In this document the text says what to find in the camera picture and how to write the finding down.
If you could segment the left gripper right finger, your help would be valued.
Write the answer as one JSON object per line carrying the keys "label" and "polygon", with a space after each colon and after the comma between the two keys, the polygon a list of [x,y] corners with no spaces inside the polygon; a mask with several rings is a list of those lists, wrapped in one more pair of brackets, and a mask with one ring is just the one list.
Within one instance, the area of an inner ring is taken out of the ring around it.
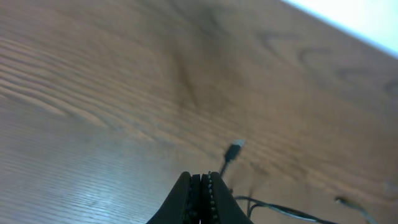
{"label": "left gripper right finger", "polygon": [[252,224],[218,172],[203,174],[200,187],[201,224]]}

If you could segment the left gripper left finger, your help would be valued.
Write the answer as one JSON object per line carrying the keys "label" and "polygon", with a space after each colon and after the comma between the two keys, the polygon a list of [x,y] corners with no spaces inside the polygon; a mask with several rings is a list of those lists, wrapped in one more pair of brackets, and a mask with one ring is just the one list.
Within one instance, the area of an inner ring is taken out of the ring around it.
{"label": "left gripper left finger", "polygon": [[147,224],[199,224],[201,176],[182,172]]}

